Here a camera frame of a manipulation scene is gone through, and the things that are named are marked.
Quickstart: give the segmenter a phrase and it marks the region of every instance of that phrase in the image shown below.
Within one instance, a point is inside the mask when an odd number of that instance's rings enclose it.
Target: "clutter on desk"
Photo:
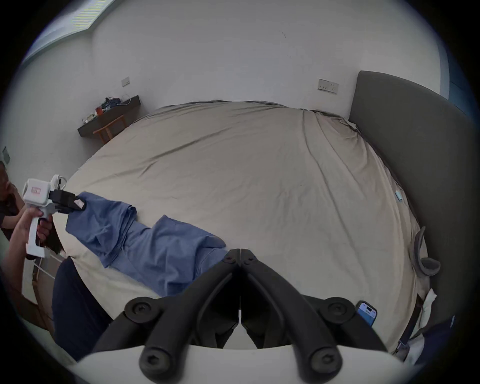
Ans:
[[[97,116],[102,115],[104,112],[111,110],[112,108],[120,105],[122,101],[117,97],[106,97],[105,102],[95,109],[95,113],[91,113],[85,119],[83,119],[83,124],[87,124],[92,121]]]

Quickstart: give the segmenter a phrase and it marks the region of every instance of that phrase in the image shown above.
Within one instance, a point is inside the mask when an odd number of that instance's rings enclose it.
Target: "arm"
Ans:
[[[22,218],[22,215],[24,214],[25,210],[27,209],[26,205],[23,206],[23,208],[20,210],[18,215],[16,216],[5,216],[3,218],[3,221],[1,223],[1,227],[5,229],[14,229],[20,219]]]
[[[25,214],[21,216],[12,238],[10,239],[10,247],[7,257],[1,262],[3,277],[13,290],[22,292],[22,279],[24,272],[24,261],[26,257],[26,247],[28,243],[28,234],[30,232],[30,224],[34,217],[41,217],[42,212],[37,208],[29,208]],[[45,240],[52,229],[53,218],[50,215],[48,221],[41,221],[37,227],[37,235],[40,239]]]
[[[25,202],[18,193],[17,187],[15,187],[11,182],[7,183],[7,191],[11,193],[15,197],[15,205],[17,206],[18,210],[20,211],[24,206]]]
[[[17,208],[19,210],[22,210],[22,208],[25,207],[25,202],[22,199],[22,197],[20,196],[20,194],[18,193],[16,188],[15,188],[15,192],[13,193],[13,195],[15,196],[15,204],[16,204]]]

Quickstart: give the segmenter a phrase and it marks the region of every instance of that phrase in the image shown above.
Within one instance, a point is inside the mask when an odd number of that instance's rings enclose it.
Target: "wooden chair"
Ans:
[[[98,136],[100,136],[100,139],[102,139],[103,144],[108,143],[111,139],[113,139],[113,135],[112,135],[112,132],[110,131],[110,127],[111,127],[113,124],[115,124],[117,121],[120,121],[120,120],[122,120],[123,126],[124,126],[125,128],[127,128],[127,123],[126,123],[126,121],[125,121],[125,115],[121,115],[120,117],[117,117],[115,120],[113,120],[111,123],[107,124],[105,127],[100,128],[99,130],[94,131],[93,134],[94,134],[94,135],[95,135],[95,134],[98,134]],[[108,140],[105,140],[105,138],[104,138],[104,136],[103,136],[103,134],[102,134],[103,131],[107,132]]]

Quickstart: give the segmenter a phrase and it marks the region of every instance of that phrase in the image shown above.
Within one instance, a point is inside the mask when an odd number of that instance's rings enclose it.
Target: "gray upholstered headboard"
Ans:
[[[350,121],[407,193],[429,256],[442,263],[429,326],[459,314],[479,276],[479,131],[442,96],[361,71]]]

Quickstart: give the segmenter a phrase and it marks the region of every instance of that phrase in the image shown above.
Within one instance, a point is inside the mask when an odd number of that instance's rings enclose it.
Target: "dark pants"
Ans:
[[[78,275],[73,260],[59,267],[53,287],[55,342],[75,360],[88,355],[112,322]]]

